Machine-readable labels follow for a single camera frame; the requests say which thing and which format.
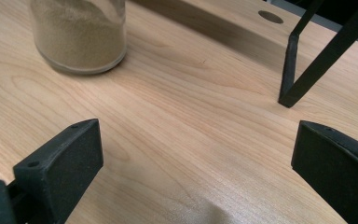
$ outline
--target glass jar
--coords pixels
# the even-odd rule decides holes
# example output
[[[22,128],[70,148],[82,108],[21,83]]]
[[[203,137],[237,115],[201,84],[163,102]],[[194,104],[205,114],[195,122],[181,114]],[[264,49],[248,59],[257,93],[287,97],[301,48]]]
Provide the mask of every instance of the glass jar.
[[[29,0],[34,42],[64,72],[96,74],[126,53],[125,0]]]

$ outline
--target brown powder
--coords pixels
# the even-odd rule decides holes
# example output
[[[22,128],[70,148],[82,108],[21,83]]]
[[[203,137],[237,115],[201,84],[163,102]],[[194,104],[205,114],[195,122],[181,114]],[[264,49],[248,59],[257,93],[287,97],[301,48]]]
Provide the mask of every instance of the brown powder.
[[[85,0],[31,0],[30,10],[34,41],[51,63],[96,71],[114,66],[124,56],[124,18],[114,16],[116,12],[105,15]]]

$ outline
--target jar base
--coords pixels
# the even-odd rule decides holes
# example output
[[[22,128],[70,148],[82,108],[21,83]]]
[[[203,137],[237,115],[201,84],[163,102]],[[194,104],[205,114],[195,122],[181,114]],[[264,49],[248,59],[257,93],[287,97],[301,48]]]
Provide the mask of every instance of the jar base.
[[[39,54],[42,55],[43,59],[54,69],[60,71],[60,72],[64,72],[64,73],[68,73],[68,74],[74,74],[74,75],[96,75],[96,74],[101,74],[104,72],[107,72],[108,70],[114,68],[116,65],[118,65],[121,60],[123,60],[124,56],[126,55],[127,52],[127,46],[124,47],[123,51],[121,52],[121,54],[117,57],[116,60],[114,60],[112,63],[109,63],[107,65],[104,65],[102,67],[98,67],[98,68],[92,68],[92,69],[80,69],[80,68],[74,68],[74,67],[70,67],[70,66],[66,66],[64,64],[61,63],[57,63],[53,60],[51,60],[49,57],[47,57],[45,54],[42,53],[42,51],[36,46],[37,51],[39,51]]]

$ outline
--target light wood tabletop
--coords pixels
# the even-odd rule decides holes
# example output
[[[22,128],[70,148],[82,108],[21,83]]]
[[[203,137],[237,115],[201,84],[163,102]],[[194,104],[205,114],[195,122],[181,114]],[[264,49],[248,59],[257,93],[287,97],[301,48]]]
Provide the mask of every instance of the light wood tabletop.
[[[27,1],[0,0],[0,179],[99,119],[104,167],[67,223],[344,223],[296,173],[301,119],[358,140],[358,43],[293,108],[277,103],[299,20],[261,0],[129,0],[128,51],[98,76],[51,69]],[[272,12],[282,24],[258,11]],[[335,33],[310,23],[301,74]]]

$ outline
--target black bracket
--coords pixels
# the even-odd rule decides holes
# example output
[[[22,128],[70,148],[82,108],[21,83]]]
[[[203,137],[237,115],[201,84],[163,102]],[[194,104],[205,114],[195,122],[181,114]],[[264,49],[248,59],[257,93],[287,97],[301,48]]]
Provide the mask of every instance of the black bracket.
[[[102,167],[99,121],[71,125],[0,180],[0,223],[64,223]]]
[[[348,223],[358,223],[358,141],[300,121],[292,166]]]
[[[324,0],[314,0],[289,36],[279,103],[295,105],[358,38],[358,10],[295,82],[297,45],[301,32]]]

